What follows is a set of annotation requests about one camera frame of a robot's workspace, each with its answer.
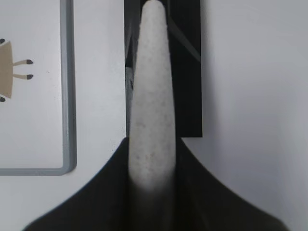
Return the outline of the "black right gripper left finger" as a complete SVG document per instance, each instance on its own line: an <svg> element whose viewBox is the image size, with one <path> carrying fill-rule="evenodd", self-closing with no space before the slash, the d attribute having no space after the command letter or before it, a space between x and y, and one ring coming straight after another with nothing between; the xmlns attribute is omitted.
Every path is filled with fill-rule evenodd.
<svg viewBox="0 0 308 231"><path fill-rule="evenodd" d="M136 185L128 174L124 138L106 165L77 193L29 223L26 231L140 231Z"/></svg>

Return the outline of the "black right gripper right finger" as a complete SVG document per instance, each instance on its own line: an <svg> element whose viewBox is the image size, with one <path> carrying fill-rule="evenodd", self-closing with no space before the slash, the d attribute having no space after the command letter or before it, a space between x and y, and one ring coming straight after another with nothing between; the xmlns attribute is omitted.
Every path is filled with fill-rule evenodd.
<svg viewBox="0 0 308 231"><path fill-rule="evenodd" d="M174 231L286 231L276 217L258 209L217 180L176 139Z"/></svg>

